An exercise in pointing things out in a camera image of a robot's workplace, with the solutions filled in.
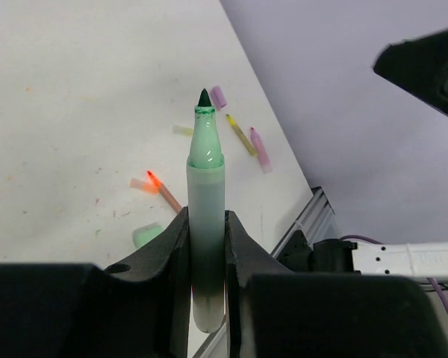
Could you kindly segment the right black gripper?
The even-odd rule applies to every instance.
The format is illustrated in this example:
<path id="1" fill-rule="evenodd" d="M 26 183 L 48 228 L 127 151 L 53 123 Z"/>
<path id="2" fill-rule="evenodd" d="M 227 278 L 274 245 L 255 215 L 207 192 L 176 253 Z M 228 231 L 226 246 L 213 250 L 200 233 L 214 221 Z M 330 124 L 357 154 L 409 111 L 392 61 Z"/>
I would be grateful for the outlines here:
<path id="1" fill-rule="evenodd" d="M 388 45 L 373 71 L 448 116 L 448 28 Z"/>

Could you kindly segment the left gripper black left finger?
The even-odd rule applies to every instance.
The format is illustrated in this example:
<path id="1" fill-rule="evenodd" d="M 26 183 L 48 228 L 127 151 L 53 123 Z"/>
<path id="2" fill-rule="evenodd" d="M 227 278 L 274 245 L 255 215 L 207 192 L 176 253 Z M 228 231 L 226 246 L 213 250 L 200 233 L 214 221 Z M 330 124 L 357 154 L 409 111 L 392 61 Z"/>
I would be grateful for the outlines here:
<path id="1" fill-rule="evenodd" d="M 100 286 L 98 357 L 186 357 L 190 323 L 188 210 L 156 239 L 107 267 Z"/>

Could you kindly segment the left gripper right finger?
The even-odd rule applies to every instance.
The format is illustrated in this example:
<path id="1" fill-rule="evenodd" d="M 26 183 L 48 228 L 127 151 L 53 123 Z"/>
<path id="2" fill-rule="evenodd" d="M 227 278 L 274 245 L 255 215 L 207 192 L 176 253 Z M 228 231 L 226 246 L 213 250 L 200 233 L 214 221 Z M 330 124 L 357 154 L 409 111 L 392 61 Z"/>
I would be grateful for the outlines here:
<path id="1" fill-rule="evenodd" d="M 247 296 L 248 282 L 256 275 L 289 274 L 247 232 L 237 214 L 225 212 L 225 308 L 227 353 L 239 357 L 242 345 L 240 306 Z"/>

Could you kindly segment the green highlighter pen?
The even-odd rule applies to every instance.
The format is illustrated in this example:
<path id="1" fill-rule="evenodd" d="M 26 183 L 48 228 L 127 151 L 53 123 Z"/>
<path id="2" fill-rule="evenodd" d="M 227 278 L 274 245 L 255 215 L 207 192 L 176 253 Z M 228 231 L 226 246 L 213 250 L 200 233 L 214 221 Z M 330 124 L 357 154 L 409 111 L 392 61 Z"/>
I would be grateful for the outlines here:
<path id="1" fill-rule="evenodd" d="M 213 333 L 224 316 L 225 158 L 206 89 L 194 118 L 186 164 L 193 319 L 200 331 Z"/>

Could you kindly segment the orange thin pen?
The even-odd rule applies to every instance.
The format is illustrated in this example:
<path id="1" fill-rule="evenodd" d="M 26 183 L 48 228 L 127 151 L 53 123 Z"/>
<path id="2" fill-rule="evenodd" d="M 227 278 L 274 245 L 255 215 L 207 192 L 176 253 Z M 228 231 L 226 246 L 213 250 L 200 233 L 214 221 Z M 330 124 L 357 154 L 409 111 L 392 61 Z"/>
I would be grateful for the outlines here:
<path id="1" fill-rule="evenodd" d="M 164 200 L 171 206 L 176 214 L 180 213 L 182 206 L 179 204 L 174 195 L 167 189 L 167 187 L 162 183 L 162 181 L 151 171 L 147 171 L 147 175 L 153 185 L 158 189 L 160 195 Z"/>

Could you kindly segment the pink highlighter pen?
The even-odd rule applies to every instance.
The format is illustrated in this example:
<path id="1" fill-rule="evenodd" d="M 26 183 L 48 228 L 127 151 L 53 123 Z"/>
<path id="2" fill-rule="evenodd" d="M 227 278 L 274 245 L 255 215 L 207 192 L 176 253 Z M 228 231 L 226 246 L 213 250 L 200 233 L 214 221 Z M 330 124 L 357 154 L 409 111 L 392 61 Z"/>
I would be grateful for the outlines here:
<path id="1" fill-rule="evenodd" d="M 262 141 L 261 136 L 253 127 L 250 128 L 250 139 L 257 152 L 258 162 L 261 166 L 263 173 L 264 174 L 271 173 L 272 166 L 270 164 L 270 159 L 268 157 L 267 151 L 264 147 L 264 143 Z"/>

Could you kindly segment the olive yellow pen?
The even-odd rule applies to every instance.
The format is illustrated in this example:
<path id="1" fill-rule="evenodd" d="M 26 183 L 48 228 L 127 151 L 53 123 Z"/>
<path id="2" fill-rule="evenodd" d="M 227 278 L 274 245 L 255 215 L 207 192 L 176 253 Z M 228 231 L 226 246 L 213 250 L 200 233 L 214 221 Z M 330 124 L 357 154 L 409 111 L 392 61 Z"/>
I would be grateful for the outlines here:
<path id="1" fill-rule="evenodd" d="M 228 123 L 230 124 L 231 129 L 234 131 L 234 133 L 237 135 L 239 140 L 242 142 L 242 144 L 244 145 L 244 147 L 246 148 L 248 153 L 251 156 L 256 157 L 257 156 L 257 151 L 255 150 L 253 144 L 249 141 L 247 136 L 244 134 L 244 132 L 242 131 L 240 126 L 237 124 L 235 119 L 228 113 L 225 115 L 225 117 L 228 120 Z"/>

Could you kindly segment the pale yellow small cap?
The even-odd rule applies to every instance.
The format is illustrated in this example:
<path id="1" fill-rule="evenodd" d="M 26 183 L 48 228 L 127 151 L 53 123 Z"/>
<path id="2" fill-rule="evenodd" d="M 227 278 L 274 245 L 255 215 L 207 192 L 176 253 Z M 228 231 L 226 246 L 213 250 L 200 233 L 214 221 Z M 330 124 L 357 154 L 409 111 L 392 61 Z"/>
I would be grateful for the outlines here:
<path id="1" fill-rule="evenodd" d="M 173 125 L 172 132 L 174 134 L 179 134 L 182 136 L 192 136 L 193 135 L 193 129 L 188 127 L 183 127 L 180 125 Z"/>

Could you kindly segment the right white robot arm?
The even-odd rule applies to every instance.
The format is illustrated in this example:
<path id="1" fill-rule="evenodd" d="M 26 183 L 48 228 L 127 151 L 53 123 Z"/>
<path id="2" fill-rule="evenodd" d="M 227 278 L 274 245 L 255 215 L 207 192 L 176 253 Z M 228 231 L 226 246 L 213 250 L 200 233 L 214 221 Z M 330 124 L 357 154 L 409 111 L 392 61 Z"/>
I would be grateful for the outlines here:
<path id="1" fill-rule="evenodd" d="M 373 71 L 448 117 L 448 29 L 388 45 Z M 448 280 L 448 242 L 387 245 L 363 236 L 316 242 L 309 271 Z"/>

